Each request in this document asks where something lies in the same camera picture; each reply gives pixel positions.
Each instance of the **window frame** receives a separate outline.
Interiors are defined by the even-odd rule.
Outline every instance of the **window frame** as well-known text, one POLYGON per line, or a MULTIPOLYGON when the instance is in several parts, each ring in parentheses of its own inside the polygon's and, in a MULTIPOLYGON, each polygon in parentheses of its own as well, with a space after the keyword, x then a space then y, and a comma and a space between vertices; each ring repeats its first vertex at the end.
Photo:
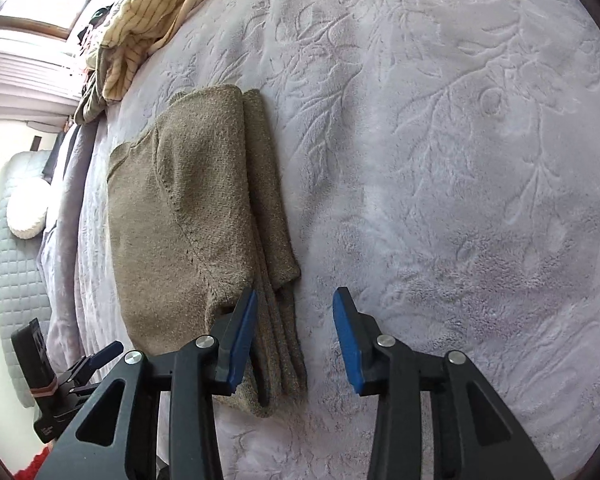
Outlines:
POLYGON ((16 18, 14 16, 1 16, 0 15, 0 28, 7 30, 20 30, 23 32, 30 32, 31 34, 38 34, 40 36, 49 36, 52 38, 58 38, 58 40, 68 40, 71 31, 74 30, 75 24, 80 18, 84 9, 89 5, 91 0, 85 0, 82 7, 78 10, 74 20, 68 28, 58 27, 53 23, 39 22, 37 20, 30 20, 29 18, 16 18))

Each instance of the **white plush blanket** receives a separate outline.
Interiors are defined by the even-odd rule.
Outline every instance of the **white plush blanket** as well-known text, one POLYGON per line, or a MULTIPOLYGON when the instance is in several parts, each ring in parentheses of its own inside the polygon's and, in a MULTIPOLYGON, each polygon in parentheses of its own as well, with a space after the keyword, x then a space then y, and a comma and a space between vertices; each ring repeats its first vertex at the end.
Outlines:
POLYGON ((270 419, 218 410, 226 477, 365 477, 376 401, 346 380, 340 285, 413 349, 467 352, 558 478, 582 466, 600 441, 600 32, 580 3, 205 0, 99 130, 78 247, 87 352, 130 344, 109 153, 175 91, 220 83, 266 100, 309 376, 307 402, 270 419))

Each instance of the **gray quilted fabric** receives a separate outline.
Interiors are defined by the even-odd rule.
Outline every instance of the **gray quilted fabric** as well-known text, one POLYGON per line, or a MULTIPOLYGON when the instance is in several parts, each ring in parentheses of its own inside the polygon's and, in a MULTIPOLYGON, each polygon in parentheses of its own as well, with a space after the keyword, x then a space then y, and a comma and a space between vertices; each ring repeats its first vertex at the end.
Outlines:
POLYGON ((51 307, 36 266, 42 235, 30 240, 15 237, 7 226, 7 204, 19 181, 42 174, 49 153, 17 153, 5 166, 0 181, 0 338, 13 386, 26 408, 34 401, 13 352, 11 333, 37 317, 46 336, 51 307))

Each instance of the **white curtain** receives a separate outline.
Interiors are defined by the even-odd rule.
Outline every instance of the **white curtain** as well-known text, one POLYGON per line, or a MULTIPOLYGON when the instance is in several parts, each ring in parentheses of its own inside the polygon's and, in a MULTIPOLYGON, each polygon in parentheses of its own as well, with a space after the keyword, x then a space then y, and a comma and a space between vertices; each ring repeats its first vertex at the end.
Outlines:
POLYGON ((0 119, 63 126, 82 84, 74 65, 64 41, 0 30, 0 119))

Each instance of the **white round pillow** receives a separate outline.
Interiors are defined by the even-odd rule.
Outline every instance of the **white round pillow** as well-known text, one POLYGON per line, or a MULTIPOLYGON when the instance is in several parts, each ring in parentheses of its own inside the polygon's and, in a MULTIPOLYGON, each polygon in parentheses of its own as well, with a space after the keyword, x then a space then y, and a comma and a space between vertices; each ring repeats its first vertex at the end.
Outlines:
POLYGON ((45 227, 51 186, 42 178, 23 180, 7 204, 7 225, 18 238, 33 238, 45 227))

